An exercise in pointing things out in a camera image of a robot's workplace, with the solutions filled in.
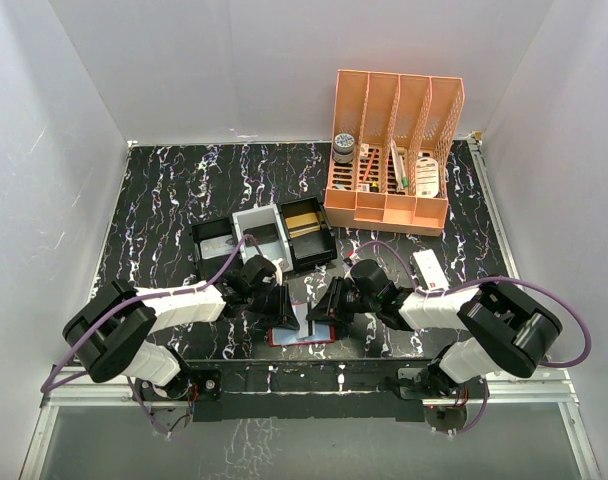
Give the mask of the white striped credit card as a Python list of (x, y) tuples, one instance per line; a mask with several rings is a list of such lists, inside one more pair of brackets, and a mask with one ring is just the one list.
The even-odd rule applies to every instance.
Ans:
[(299, 321), (299, 330), (295, 334), (298, 343), (311, 340), (315, 334), (315, 323), (307, 319), (309, 313), (308, 303), (299, 303), (293, 307), (294, 313)]

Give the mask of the red leather card holder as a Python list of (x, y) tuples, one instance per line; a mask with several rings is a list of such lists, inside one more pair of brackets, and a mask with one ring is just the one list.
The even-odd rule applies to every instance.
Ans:
[(271, 347), (330, 344), (335, 341), (335, 329), (332, 325), (307, 319), (308, 303), (294, 304), (293, 311), (298, 320), (299, 329), (297, 331), (286, 328), (270, 329), (268, 343)]

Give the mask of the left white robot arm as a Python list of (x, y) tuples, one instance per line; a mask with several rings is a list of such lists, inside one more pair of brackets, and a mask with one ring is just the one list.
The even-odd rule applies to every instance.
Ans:
[(283, 281), (285, 265), (283, 258), (255, 255), (239, 269), (222, 271), (213, 283), (181, 289), (137, 290), (116, 280), (69, 320), (62, 335), (95, 383), (126, 375), (166, 386), (184, 367), (170, 349), (147, 341), (154, 332), (212, 324), (243, 311), (267, 329), (299, 329)]

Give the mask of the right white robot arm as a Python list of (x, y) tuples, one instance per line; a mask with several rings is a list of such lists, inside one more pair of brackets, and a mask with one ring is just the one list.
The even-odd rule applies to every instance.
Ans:
[(357, 314), (371, 314), (398, 331), (468, 331), (469, 339), (443, 348), (406, 384), (441, 395), (498, 370), (530, 377), (562, 332), (553, 313), (508, 280), (483, 281), (454, 293), (424, 292), (396, 285), (371, 259), (333, 278), (308, 317), (348, 325)]

